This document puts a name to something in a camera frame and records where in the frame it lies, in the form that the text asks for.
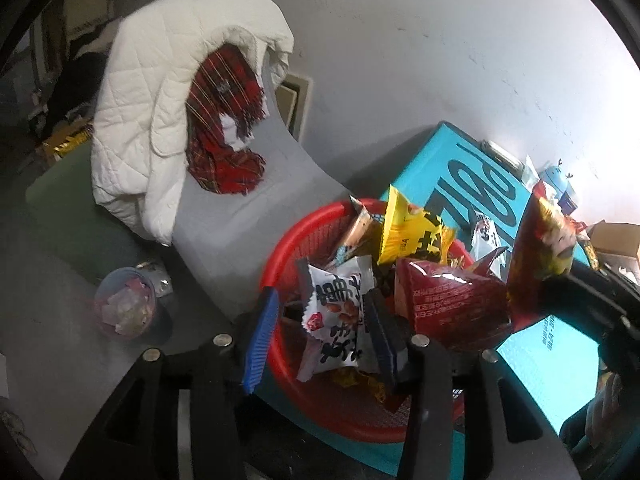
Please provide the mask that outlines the white snack packet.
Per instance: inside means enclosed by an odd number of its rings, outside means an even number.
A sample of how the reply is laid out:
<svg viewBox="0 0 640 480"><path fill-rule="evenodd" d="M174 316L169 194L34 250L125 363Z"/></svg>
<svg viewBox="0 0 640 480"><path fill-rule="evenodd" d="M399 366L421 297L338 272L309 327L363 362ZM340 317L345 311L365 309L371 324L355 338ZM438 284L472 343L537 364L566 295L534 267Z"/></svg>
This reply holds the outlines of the white snack packet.
<svg viewBox="0 0 640 480"><path fill-rule="evenodd" d="M378 373L363 307L364 295L374 288L372 259L354 257L330 270L300 259L296 270L307 338L297 380L309 382L314 375L344 367Z"/></svg>
<svg viewBox="0 0 640 480"><path fill-rule="evenodd" d="M495 222L479 211L475 213L470 255L475 263L484 262L492 274L506 281L511 257L509 246L498 235Z"/></svg>

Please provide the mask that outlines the dark red foil packet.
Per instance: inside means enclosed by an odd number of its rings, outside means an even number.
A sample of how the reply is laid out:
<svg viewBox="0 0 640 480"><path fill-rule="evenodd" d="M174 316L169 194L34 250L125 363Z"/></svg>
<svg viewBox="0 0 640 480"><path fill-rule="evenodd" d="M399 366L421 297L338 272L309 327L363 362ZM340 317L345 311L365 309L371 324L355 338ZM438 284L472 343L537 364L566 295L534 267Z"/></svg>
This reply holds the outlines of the dark red foil packet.
<svg viewBox="0 0 640 480"><path fill-rule="evenodd" d="M506 283L484 262L461 269L401 258L396 262L394 304L413 333L451 350L495 349L513 333Z"/></svg>

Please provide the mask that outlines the red gold snack packet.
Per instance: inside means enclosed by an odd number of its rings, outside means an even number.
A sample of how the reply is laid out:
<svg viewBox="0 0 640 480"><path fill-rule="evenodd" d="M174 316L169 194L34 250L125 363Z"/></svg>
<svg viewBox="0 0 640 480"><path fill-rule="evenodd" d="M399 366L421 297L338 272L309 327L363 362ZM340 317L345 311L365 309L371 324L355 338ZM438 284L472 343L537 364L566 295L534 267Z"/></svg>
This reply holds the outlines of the red gold snack packet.
<svg viewBox="0 0 640 480"><path fill-rule="evenodd" d="M506 281L514 333L542 318L540 285L570 272L576 242L574 223L562 213L555 189L538 181L518 226Z"/></svg>

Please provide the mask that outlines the beige bread snack packet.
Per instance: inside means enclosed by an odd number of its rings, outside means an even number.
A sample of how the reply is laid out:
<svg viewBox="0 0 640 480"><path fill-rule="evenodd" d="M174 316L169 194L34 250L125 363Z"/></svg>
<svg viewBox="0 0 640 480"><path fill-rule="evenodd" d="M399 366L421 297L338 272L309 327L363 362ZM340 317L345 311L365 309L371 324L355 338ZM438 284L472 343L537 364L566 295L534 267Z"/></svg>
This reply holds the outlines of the beige bread snack packet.
<svg viewBox="0 0 640 480"><path fill-rule="evenodd" d="M383 225L369 208L358 198L350 196L356 217L338 239L331 257L329 268L336 268L357 256L374 256L380 247Z"/></svg>

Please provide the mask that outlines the yellow black snack packet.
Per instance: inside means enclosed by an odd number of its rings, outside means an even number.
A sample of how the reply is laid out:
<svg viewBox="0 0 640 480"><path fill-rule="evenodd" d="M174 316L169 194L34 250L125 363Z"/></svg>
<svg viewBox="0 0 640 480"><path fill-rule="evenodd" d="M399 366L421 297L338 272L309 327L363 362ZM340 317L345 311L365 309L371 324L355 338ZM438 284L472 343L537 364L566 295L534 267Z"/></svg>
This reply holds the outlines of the yellow black snack packet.
<svg viewBox="0 0 640 480"><path fill-rule="evenodd" d="M391 185L376 263L385 266L401 258L414 257L446 264L456 237L456 230L446 226L438 214L414 206Z"/></svg>

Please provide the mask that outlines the cardboard box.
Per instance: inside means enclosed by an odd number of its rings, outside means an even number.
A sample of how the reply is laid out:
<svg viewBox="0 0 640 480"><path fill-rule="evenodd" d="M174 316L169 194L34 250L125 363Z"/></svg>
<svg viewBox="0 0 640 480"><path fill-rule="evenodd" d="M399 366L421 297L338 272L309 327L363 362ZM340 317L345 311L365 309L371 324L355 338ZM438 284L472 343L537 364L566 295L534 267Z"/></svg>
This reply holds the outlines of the cardboard box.
<svg viewBox="0 0 640 480"><path fill-rule="evenodd" d="M639 258L638 224L601 221L589 229L589 238L597 254Z"/></svg>

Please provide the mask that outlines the grey chair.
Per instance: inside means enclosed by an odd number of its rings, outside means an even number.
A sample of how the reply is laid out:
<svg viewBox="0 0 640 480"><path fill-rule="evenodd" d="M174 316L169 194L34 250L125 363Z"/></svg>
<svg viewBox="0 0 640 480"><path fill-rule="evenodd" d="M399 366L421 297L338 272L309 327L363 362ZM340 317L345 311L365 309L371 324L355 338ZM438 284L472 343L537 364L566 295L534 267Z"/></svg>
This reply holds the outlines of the grey chair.
<svg viewBox="0 0 640 480"><path fill-rule="evenodd" d="M262 269L285 231L315 209L340 200L343 185L328 176L270 113L250 148L266 162L252 192L215 194L186 170L170 246L227 318L246 312ZM31 185L29 226L47 248L89 280L139 261L146 240L93 198L92 141L76 148Z"/></svg>

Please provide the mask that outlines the small bin with trash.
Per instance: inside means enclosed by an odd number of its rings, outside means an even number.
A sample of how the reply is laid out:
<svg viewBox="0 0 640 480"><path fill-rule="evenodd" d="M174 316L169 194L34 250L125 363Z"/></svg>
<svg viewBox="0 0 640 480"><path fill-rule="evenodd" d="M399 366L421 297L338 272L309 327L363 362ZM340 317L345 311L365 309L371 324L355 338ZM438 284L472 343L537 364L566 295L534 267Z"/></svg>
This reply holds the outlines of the small bin with trash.
<svg viewBox="0 0 640 480"><path fill-rule="evenodd" d="M94 294L96 324L115 339L163 344L174 328L167 310L173 292L171 279L159 263L116 269Z"/></svg>

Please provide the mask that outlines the light blue deer humidifier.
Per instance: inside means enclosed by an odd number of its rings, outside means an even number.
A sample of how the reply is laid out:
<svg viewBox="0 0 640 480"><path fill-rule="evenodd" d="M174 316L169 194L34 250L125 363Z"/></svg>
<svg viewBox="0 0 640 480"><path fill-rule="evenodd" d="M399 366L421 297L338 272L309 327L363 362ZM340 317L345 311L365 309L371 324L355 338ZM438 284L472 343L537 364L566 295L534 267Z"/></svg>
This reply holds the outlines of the light blue deer humidifier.
<svg viewBox="0 0 640 480"><path fill-rule="evenodd" d="M545 184L554 188L556 194L561 196L570 188L570 180L573 179L573 174L564 167L562 160L559 159L555 164L549 162L544 166L540 170L539 177Z"/></svg>

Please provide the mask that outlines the crumpled white tissue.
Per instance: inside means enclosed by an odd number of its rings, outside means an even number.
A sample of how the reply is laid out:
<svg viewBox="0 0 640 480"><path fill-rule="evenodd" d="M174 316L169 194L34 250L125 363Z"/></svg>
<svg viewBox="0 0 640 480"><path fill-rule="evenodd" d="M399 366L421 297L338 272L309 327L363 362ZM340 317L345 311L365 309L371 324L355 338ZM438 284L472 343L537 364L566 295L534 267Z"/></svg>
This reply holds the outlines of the crumpled white tissue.
<svg viewBox="0 0 640 480"><path fill-rule="evenodd" d="M521 182L528 192L532 192L540 177L532 159L526 155L522 162Z"/></svg>

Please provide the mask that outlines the white remote control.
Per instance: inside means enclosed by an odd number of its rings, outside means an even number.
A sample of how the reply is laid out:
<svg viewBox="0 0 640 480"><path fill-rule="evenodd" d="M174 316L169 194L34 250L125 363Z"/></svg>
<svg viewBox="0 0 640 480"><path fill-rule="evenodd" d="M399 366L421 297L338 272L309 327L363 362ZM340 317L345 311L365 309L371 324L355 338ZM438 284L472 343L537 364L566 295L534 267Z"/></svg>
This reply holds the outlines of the white remote control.
<svg viewBox="0 0 640 480"><path fill-rule="evenodd" d="M524 164L515 155L508 152L499 144L488 140L480 142L480 149L502 168L509 171L510 174L513 174L514 177L521 179Z"/></svg>

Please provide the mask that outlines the white quilted jacket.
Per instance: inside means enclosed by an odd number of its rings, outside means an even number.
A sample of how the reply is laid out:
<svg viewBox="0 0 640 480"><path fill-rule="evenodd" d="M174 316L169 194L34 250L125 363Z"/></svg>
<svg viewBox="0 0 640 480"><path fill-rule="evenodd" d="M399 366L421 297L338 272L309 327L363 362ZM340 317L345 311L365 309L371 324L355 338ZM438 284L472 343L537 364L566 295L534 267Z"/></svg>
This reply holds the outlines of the white quilted jacket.
<svg viewBox="0 0 640 480"><path fill-rule="evenodd" d="M272 0L155 0L118 26L93 118L94 201L125 226L171 243L186 180L192 80L207 55L238 47L278 86L294 36Z"/></svg>

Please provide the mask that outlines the red plaid scarf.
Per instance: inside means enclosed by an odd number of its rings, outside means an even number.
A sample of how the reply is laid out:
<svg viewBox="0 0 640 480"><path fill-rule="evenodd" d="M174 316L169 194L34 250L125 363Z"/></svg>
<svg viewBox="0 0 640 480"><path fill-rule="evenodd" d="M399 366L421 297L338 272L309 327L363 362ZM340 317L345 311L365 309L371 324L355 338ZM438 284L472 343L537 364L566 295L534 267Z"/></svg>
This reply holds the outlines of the red plaid scarf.
<svg viewBox="0 0 640 480"><path fill-rule="evenodd" d="M267 115L264 90L240 49L223 44L207 55L186 99L186 160L201 188L228 195L256 188L266 162L248 144Z"/></svg>

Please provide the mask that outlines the wall access panel frame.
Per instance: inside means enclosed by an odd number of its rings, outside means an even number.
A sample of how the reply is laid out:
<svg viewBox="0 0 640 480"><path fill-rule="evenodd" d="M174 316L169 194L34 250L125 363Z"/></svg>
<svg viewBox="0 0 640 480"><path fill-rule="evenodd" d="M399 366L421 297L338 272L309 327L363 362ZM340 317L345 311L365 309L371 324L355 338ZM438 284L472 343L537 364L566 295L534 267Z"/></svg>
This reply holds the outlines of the wall access panel frame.
<svg viewBox="0 0 640 480"><path fill-rule="evenodd" d="M306 128L313 88L314 82L310 78L288 74L274 92L286 130L296 141Z"/></svg>

